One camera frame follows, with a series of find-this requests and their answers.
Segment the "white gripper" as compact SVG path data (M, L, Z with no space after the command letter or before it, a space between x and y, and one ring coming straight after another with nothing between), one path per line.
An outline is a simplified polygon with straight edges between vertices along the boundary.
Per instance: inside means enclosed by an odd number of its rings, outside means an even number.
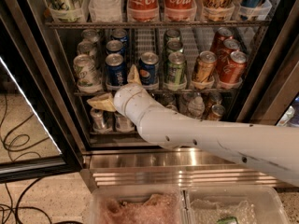
M114 95L105 93L96 95L87 100L87 103L95 109L108 112L116 110L124 116L132 115L134 112L139 114L150 105L150 96L140 85L140 77L136 66L130 68L127 81L130 84L122 86Z

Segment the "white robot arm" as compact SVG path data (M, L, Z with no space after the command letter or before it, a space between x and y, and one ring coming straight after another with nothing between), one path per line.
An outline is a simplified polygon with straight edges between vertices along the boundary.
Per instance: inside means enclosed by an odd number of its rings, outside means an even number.
M163 148L194 147L217 157L299 186L299 129L250 123L193 119L164 107L133 79L116 93L93 97L90 106L119 112L141 138Z

